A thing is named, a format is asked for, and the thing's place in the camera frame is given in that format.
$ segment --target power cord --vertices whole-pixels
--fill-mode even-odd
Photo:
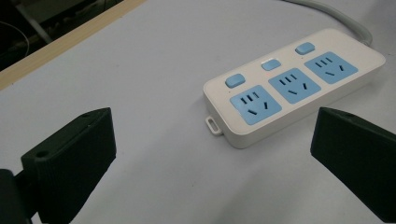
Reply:
[[[16,26],[13,26],[13,25],[5,22],[5,21],[0,21],[0,23],[11,27],[12,29],[18,31],[21,35],[23,35],[23,37],[24,37],[24,39],[26,41],[26,52],[25,52],[25,55],[24,55],[24,57],[26,57],[29,54],[29,50],[30,50],[30,42],[29,42],[29,39],[27,38],[27,36],[20,29],[18,29]]]
[[[348,29],[350,29],[357,37],[358,40],[370,47],[371,43],[373,42],[373,36],[370,33],[369,30],[367,30],[366,27],[358,23],[357,21],[352,20],[350,17],[348,17],[346,14],[340,12],[339,10],[330,7],[326,4],[315,2],[315,1],[307,1],[307,0],[281,0],[285,2],[290,2],[298,5],[302,5],[305,7],[312,7],[314,9],[317,9],[319,11],[322,11],[341,23],[343,23]]]

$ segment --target white power strip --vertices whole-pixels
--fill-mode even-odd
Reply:
[[[367,84],[384,63],[357,40],[323,30],[206,82],[206,124],[248,147]]]

